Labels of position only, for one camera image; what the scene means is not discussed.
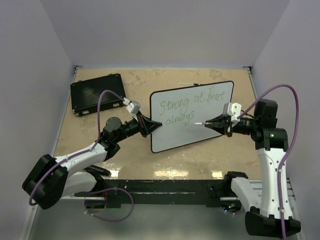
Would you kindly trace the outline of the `white whiteboard with dark frame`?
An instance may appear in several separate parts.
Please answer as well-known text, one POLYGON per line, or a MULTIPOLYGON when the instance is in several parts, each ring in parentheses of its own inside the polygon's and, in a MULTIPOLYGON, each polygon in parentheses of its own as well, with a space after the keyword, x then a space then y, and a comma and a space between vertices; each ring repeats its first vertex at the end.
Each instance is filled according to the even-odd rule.
POLYGON ((149 97, 150 117, 162 126, 151 134, 151 151, 183 147, 221 136, 194 123, 218 117, 232 99, 233 81, 154 91, 149 97))

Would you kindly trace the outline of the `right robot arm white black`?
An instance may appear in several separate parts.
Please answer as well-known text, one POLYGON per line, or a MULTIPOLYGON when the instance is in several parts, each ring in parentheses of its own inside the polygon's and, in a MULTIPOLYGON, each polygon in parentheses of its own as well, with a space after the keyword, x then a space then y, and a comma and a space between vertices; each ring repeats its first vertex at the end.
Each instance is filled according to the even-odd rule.
POLYGON ((223 192, 237 196, 245 210, 245 228, 251 236, 285 239, 301 231, 289 203, 285 154, 289 152, 285 129, 277 128, 278 104, 262 99, 254 108, 253 118, 242 117, 242 106, 226 103, 221 115, 206 120, 204 126, 221 135, 249 135, 261 165, 261 196, 242 172, 228 172, 223 192))

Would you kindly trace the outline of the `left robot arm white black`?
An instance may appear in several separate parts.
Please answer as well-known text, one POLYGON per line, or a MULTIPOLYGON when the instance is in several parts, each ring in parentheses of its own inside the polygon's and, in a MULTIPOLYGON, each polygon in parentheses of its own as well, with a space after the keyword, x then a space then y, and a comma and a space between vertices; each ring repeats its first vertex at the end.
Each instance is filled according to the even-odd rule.
POLYGON ((114 157, 120 150, 119 142, 135 134, 146 138, 162 125, 141 112, 126 122, 111 117, 88 147, 64 156, 41 156, 22 183, 22 189, 29 195, 29 205, 46 210, 69 194, 88 192, 99 196, 104 184, 88 168, 114 157))

